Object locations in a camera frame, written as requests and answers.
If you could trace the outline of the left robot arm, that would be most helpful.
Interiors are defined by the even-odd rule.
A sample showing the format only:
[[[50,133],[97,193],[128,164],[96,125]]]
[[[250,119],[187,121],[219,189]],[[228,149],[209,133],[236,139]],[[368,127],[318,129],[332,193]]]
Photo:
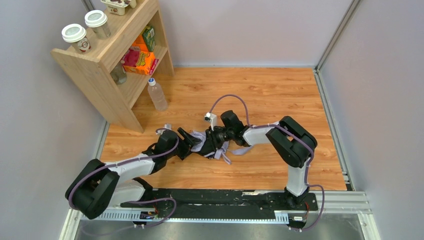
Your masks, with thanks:
[[[69,206],[92,220],[109,207],[146,201],[144,195],[152,186],[141,177],[158,172],[175,156],[184,160],[202,143],[182,128],[161,127],[156,133],[157,141],[134,157],[115,162],[90,160],[65,192]]]

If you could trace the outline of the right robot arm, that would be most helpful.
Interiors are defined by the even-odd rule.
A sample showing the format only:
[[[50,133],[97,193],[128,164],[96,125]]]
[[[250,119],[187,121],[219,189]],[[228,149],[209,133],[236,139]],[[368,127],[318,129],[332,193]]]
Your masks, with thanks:
[[[231,161],[225,152],[230,141],[240,147],[233,151],[235,155],[243,155],[256,145],[271,144],[288,165],[285,191],[295,198],[308,192],[307,168],[318,142],[292,117],[285,116],[267,125],[248,125],[228,110],[220,116],[223,126],[217,125],[217,116],[210,112],[205,114],[204,119],[210,126],[204,132],[191,133],[195,138],[193,152],[206,158],[224,158],[229,164]]]

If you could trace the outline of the lavender folding umbrella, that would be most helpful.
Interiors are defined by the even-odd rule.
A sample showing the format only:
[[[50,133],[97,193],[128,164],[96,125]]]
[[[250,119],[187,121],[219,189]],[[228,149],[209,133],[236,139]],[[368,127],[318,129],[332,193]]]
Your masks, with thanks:
[[[231,165],[232,161],[226,155],[226,153],[231,153],[236,156],[242,156],[248,153],[253,148],[253,146],[248,146],[241,147],[235,150],[229,150],[229,141],[225,141],[221,146],[215,147],[212,145],[212,140],[210,138],[207,138],[207,135],[204,131],[193,131],[190,133],[190,135],[197,139],[197,143],[195,143],[194,146],[191,148],[191,152],[203,156],[207,159],[223,159],[228,165]]]

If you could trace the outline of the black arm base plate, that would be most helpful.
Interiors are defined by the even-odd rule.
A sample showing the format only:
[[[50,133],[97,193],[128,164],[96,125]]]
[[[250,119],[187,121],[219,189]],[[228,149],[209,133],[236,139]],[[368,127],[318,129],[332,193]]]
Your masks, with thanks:
[[[147,195],[148,200],[164,199],[151,207],[160,217],[172,218],[269,220],[275,211],[317,211],[315,194],[308,193],[301,203],[290,204],[284,192],[256,193],[253,190],[158,188]]]

